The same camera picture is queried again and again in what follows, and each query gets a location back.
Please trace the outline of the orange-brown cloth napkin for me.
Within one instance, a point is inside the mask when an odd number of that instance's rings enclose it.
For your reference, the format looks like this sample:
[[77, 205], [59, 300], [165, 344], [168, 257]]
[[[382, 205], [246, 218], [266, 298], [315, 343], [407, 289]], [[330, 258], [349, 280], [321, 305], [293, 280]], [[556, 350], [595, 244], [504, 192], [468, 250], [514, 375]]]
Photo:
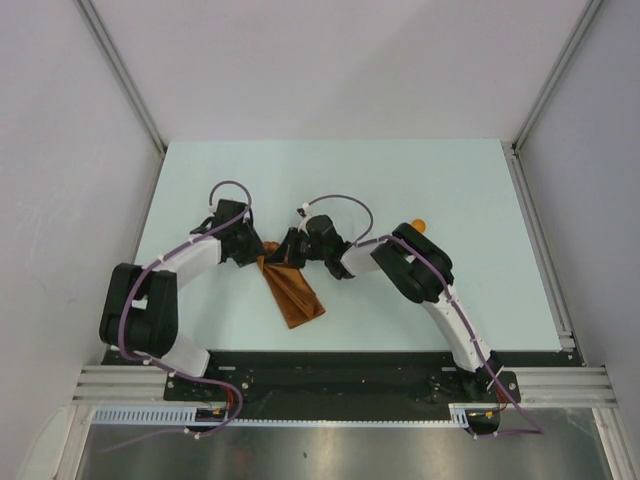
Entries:
[[266, 262], [279, 246], [277, 242], [264, 242], [266, 254], [257, 259], [257, 265], [287, 327], [292, 330], [321, 317], [326, 309], [298, 269]]

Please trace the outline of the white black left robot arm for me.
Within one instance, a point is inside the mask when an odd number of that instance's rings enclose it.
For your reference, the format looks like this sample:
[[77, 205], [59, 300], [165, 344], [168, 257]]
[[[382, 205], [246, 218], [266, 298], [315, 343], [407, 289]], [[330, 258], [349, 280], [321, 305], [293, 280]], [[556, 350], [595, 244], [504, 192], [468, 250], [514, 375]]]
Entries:
[[233, 261], [238, 267], [265, 254], [249, 203], [222, 199], [188, 239], [148, 265], [114, 267], [99, 327], [105, 344], [128, 360], [147, 361], [186, 379], [197, 398], [214, 397], [221, 376], [209, 368], [209, 351], [179, 332], [179, 291], [207, 271]]

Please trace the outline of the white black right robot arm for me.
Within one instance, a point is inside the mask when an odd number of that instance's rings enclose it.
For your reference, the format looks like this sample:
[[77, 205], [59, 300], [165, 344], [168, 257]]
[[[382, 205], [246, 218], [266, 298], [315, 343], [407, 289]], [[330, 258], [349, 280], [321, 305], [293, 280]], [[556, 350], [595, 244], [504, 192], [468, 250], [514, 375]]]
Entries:
[[451, 258], [420, 230], [402, 223], [377, 239], [348, 242], [329, 216], [308, 216], [266, 255], [263, 268], [273, 270], [281, 286], [283, 275], [298, 275], [311, 261], [323, 263], [337, 280], [382, 272], [404, 298], [432, 318], [448, 343], [469, 399], [484, 401], [493, 393], [512, 399], [500, 379], [504, 363], [477, 333], [461, 305]]

